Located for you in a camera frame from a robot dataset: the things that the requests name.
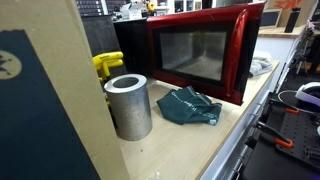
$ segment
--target microwave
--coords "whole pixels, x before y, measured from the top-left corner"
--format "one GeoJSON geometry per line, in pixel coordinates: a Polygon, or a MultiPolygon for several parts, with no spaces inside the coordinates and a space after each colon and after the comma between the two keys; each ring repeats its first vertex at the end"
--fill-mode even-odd
{"type": "Polygon", "coordinates": [[[264,2],[115,22],[127,70],[241,105],[264,2]]]}

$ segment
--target wooden countertop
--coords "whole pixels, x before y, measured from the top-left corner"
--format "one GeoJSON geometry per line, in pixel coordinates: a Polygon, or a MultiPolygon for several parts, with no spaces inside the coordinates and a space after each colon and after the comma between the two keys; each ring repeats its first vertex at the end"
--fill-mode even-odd
{"type": "Polygon", "coordinates": [[[272,37],[272,38],[297,38],[305,30],[305,25],[295,27],[292,33],[284,33],[285,27],[276,27],[268,29],[260,29],[258,37],[272,37]]]}
{"type": "Polygon", "coordinates": [[[248,80],[242,106],[211,98],[223,104],[216,126],[203,123],[180,126],[163,119],[156,101],[177,87],[160,81],[149,84],[151,133],[139,141],[118,138],[130,178],[199,179],[277,65],[278,61],[273,61],[272,72],[248,80]]]}

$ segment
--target wire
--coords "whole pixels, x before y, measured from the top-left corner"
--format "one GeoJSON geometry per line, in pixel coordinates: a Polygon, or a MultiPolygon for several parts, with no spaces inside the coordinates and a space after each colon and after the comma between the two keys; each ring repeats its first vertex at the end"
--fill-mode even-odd
{"type": "Polygon", "coordinates": [[[281,99],[281,94],[283,94],[283,93],[297,93],[297,92],[298,92],[298,91],[294,91],[294,90],[284,90],[284,91],[281,91],[281,92],[278,94],[278,99],[279,99],[283,104],[285,104],[285,105],[287,105],[287,106],[290,106],[290,107],[292,107],[292,108],[294,108],[294,109],[297,109],[297,110],[299,110],[299,111],[301,111],[301,112],[313,114],[313,115],[316,115],[316,116],[319,116],[319,117],[320,117],[320,114],[317,113],[317,112],[308,111],[308,110],[305,110],[305,109],[298,108],[298,107],[293,106],[293,105],[291,105],[291,104],[285,103],[285,102],[281,99]]]}

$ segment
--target teal bag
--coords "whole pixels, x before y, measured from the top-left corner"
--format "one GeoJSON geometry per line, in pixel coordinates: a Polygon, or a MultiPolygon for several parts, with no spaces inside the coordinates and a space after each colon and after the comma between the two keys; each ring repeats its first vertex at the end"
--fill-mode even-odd
{"type": "Polygon", "coordinates": [[[163,117],[174,123],[202,122],[216,125],[222,104],[212,103],[204,94],[197,94],[191,86],[170,90],[157,101],[163,117]]]}

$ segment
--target metal cylinder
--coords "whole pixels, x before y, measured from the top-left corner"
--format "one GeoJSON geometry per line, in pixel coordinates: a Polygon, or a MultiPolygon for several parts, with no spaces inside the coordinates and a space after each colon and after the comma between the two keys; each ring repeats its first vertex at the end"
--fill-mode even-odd
{"type": "Polygon", "coordinates": [[[127,74],[111,79],[104,86],[117,124],[117,133],[122,139],[140,140],[152,130],[146,84],[146,77],[127,74]]]}

